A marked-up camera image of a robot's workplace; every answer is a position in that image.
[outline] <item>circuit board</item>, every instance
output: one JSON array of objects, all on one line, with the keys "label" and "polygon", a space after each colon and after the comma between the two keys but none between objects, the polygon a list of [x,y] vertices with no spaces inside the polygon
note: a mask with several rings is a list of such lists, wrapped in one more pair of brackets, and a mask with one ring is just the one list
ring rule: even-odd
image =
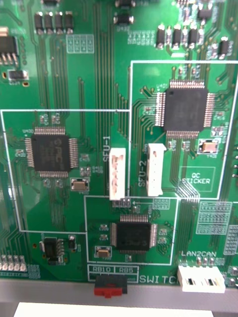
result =
[{"label": "circuit board", "polygon": [[237,96],[237,0],[0,0],[0,277],[238,287]]}]

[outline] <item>gray panel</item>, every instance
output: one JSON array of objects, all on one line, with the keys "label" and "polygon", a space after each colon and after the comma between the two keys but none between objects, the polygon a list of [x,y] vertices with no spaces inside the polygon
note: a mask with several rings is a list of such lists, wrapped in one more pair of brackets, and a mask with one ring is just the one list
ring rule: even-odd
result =
[{"label": "gray panel", "polygon": [[238,313],[238,290],[225,294],[184,293],[179,286],[129,286],[128,294],[112,299],[93,295],[93,284],[0,281],[0,302],[32,302],[124,307],[211,310]]}]

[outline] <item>black microchip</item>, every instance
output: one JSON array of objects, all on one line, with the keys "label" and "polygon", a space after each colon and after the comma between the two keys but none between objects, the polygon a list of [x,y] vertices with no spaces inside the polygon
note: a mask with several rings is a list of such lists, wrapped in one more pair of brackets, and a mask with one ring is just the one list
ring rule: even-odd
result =
[{"label": "black microchip", "polygon": [[0,53],[17,55],[16,38],[14,36],[0,36]]},{"label": "black microchip", "polygon": [[117,249],[148,251],[151,224],[148,222],[119,222],[117,224]]},{"label": "black microchip", "polygon": [[67,135],[36,135],[31,137],[36,171],[69,172],[69,137]]},{"label": "black microchip", "polygon": [[200,20],[209,20],[212,17],[211,9],[200,9],[198,10],[197,18]]},{"label": "black microchip", "polygon": [[55,258],[57,256],[57,239],[45,238],[44,239],[45,254],[47,258]]},{"label": "black microchip", "polygon": [[206,88],[167,89],[165,131],[202,131],[207,94]]}]

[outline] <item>qfp chip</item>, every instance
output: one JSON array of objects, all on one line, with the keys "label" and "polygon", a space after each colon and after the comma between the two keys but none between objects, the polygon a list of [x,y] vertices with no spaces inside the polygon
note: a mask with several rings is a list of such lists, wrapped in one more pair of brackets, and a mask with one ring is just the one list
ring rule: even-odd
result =
[{"label": "qfp chip", "polygon": [[117,249],[148,251],[150,249],[150,223],[120,222],[117,224]]},{"label": "qfp chip", "polygon": [[28,166],[41,177],[68,177],[78,167],[77,139],[70,139],[64,128],[36,127],[25,144]]},{"label": "qfp chip", "polygon": [[202,131],[207,105],[206,88],[166,90],[166,131]]},{"label": "qfp chip", "polygon": [[67,135],[35,135],[31,137],[36,171],[69,172],[69,137]]},{"label": "qfp chip", "polygon": [[143,254],[157,245],[158,225],[151,224],[147,215],[120,216],[111,224],[111,244],[121,253]]}]

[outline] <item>white connector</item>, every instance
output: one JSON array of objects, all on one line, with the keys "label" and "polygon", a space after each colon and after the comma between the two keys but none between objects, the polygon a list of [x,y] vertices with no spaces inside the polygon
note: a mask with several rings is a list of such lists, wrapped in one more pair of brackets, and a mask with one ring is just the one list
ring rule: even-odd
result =
[{"label": "white connector", "polygon": [[224,293],[224,278],[217,266],[178,266],[178,280],[183,292]]},{"label": "white connector", "polygon": [[162,195],[162,171],[164,144],[149,143],[148,144],[148,159],[147,159],[147,174],[146,174],[146,189],[149,197]]},{"label": "white connector", "polygon": [[125,148],[111,148],[109,154],[110,200],[125,198]]}]

